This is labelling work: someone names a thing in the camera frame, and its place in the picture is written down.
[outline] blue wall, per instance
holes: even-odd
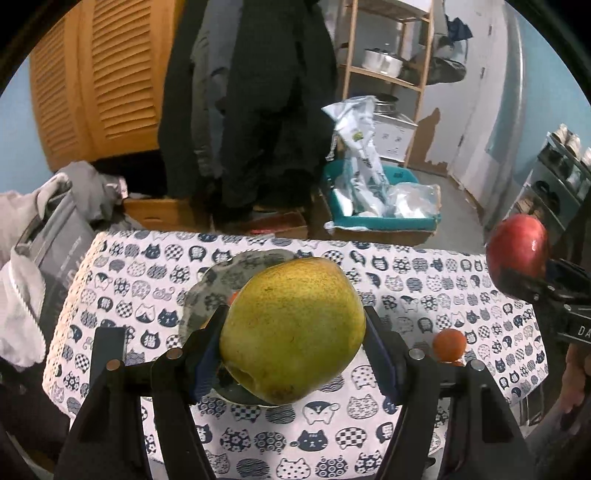
[[[0,96],[0,193],[30,193],[50,177],[33,115],[26,59]]]
[[[523,184],[546,133],[561,123],[591,147],[591,106],[566,65],[538,31],[520,14],[525,56],[525,118],[515,160],[515,181]]]

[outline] wooden wardrobe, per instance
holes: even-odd
[[[33,110],[53,171],[158,148],[182,7],[181,0],[82,0],[37,44]]]

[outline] teal bin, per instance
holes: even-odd
[[[337,227],[365,227],[369,230],[395,232],[395,231],[423,231],[434,232],[441,221],[441,214],[435,218],[383,218],[383,217],[358,217],[345,216],[333,191],[335,180],[343,173],[344,160],[333,160],[324,167],[324,181],[327,193],[327,202],[333,222]],[[390,185],[401,182],[420,183],[413,173],[407,168],[384,165],[384,173]]]

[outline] cat print tablecloth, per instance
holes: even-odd
[[[533,309],[498,292],[483,255],[364,242],[290,240],[210,233],[100,233],[68,293],[51,343],[43,388],[75,417],[89,391],[94,330],[127,328],[126,364],[180,346],[184,298],[207,269],[247,250],[283,248],[337,263],[409,347],[430,351],[442,329],[462,330],[464,360],[481,359],[514,404],[547,376]],[[212,312],[219,302],[209,299]],[[448,404],[435,419],[431,451],[445,442]],[[148,454],[162,461],[154,412],[141,402]],[[375,473],[398,419],[363,351],[333,381],[293,405],[244,407],[215,391],[193,408],[210,463],[224,478],[351,478]]]

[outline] lace trim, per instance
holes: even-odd
[[[86,287],[86,279],[90,273],[90,269],[94,264],[96,258],[100,254],[100,250],[103,247],[103,243],[107,238],[108,233],[98,233],[93,240],[88,252],[86,253],[80,268],[74,277],[72,286],[68,290],[68,295],[64,306],[61,310],[60,317],[57,321],[56,329],[53,333],[53,339],[49,347],[49,353],[47,354],[47,362],[45,370],[43,371],[43,391],[51,398],[51,386],[56,379],[57,366],[59,364],[61,353],[63,352],[64,345],[68,338],[68,332],[70,330],[70,324],[78,312],[78,304],[80,301],[80,295],[82,290]],[[66,406],[58,406],[63,412],[67,413]]]

